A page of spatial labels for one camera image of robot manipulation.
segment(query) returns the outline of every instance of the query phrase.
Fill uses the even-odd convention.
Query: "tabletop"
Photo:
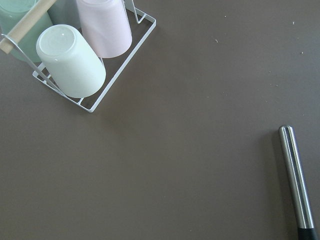
[[[93,113],[0,52],[2,240],[297,240],[320,226],[320,2],[136,0],[157,26]]]

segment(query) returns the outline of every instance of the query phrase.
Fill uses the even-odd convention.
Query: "upside-down cup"
[[[105,82],[104,65],[72,26],[60,24],[45,30],[36,51],[59,89],[69,97],[88,97]]]
[[[8,34],[36,3],[37,0],[0,0],[0,26],[2,33]],[[46,12],[19,42],[19,47],[32,62],[40,62],[36,51],[37,39],[50,26],[52,26],[52,22]],[[15,58],[25,61],[17,50],[13,49],[11,54]]]
[[[54,25],[66,24],[76,29],[81,27],[76,0],[57,0],[48,14]]]
[[[114,58],[132,44],[123,0],[76,0],[82,34],[101,58]]]

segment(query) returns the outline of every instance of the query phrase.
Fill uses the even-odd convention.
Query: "mint green cup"
[[[37,3],[38,0],[0,0],[0,27],[3,34],[8,34],[10,30],[27,14],[27,12]],[[40,34],[51,27],[52,21],[45,13],[40,20],[30,29],[24,38],[18,43],[19,47],[33,62],[40,62],[36,51],[36,44]],[[13,49],[11,54],[22,61],[25,59],[20,53]]]

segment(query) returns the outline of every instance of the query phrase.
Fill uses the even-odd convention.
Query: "white cup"
[[[69,25],[54,25],[38,38],[36,51],[60,90],[85,98],[104,84],[106,69],[80,34]]]

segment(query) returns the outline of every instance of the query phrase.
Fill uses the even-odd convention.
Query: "cup rack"
[[[144,43],[144,41],[147,39],[147,37],[150,35],[150,33],[153,31],[157,24],[155,18],[137,9],[133,0],[125,0],[124,6],[127,11],[127,16],[131,28],[132,45],[129,48],[129,50],[121,56],[115,58],[100,59],[106,67],[105,82],[97,93],[85,98],[72,98],[65,95],[56,85],[54,79],[52,79],[51,75],[48,73],[46,69],[46,66],[43,63],[41,63],[39,66],[36,66],[19,48],[18,44],[10,36],[5,34],[2,34],[2,36],[14,45],[18,52],[20,52],[20,54],[25,58],[29,66],[33,68],[34,72],[32,75],[37,80],[39,80],[49,89],[53,90],[65,99],[69,100],[73,104],[77,105],[83,110],[86,110],[89,113],[92,113],[97,108],[97,106],[102,101],[104,96],[107,94],[111,86],[115,83],[118,76],[125,69],[126,65],[133,58],[133,56],[136,54],[138,49],[141,47],[141,45]]]

